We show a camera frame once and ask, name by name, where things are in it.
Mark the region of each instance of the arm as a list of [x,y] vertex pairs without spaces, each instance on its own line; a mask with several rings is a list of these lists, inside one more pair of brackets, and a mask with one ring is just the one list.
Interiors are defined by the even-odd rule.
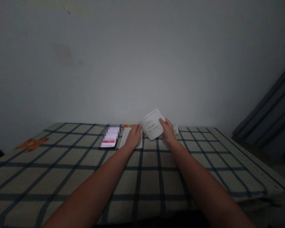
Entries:
[[160,119],[160,123],[187,187],[211,227],[253,227],[223,186],[176,139],[171,122]]
[[132,127],[125,145],[86,179],[44,224],[49,227],[92,227],[107,205],[132,152],[141,126]]

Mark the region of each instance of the white paper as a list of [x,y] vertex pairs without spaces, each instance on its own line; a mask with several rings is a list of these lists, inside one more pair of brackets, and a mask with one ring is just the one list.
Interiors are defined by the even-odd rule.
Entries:
[[139,124],[142,126],[142,131],[150,140],[157,138],[164,132],[164,129],[159,122],[159,118],[166,121],[160,111],[155,109],[146,115],[141,122],[139,122]]
[[[131,130],[131,128],[125,128],[124,129],[123,136],[121,138],[121,142],[120,142],[119,148],[121,148],[126,143],[127,137],[129,135],[130,130]],[[142,148],[143,147],[142,145],[143,145],[143,131],[141,130],[141,132],[140,132],[140,141],[139,141],[139,144],[136,147],[136,149]]]
[[174,134],[175,134],[175,135],[178,135],[178,134],[179,134],[179,132],[178,132],[178,126],[177,126],[177,125],[173,126],[173,130],[174,130]]

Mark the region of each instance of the left hand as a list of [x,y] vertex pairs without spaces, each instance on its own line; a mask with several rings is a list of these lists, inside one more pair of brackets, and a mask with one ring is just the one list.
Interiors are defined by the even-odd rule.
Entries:
[[131,148],[131,150],[134,150],[140,141],[140,132],[142,130],[142,126],[137,124],[133,126],[129,132],[128,138],[124,146],[127,146]]

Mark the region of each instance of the plaid tablecloth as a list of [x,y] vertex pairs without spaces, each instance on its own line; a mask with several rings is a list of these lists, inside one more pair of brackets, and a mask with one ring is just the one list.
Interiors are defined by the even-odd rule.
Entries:
[[[41,227],[116,149],[98,150],[106,125],[56,123],[34,137],[49,140],[0,159],[0,226]],[[285,180],[215,128],[180,127],[178,140],[237,201],[285,193]],[[195,209],[162,137],[134,151],[98,224],[130,222]]]

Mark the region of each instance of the hand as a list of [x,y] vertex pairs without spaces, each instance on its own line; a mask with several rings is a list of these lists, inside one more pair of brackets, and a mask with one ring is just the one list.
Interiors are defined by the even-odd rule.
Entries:
[[164,141],[169,145],[171,142],[177,141],[175,134],[174,134],[174,130],[173,130],[173,125],[170,122],[170,120],[168,120],[166,118],[166,122],[163,121],[161,118],[159,119],[159,122],[161,123],[163,129],[164,129],[164,133],[163,133],[163,138]]
[[142,126],[137,124],[133,126],[129,132],[128,138],[124,146],[127,146],[131,148],[131,150],[134,150],[140,141],[140,132],[142,130]]

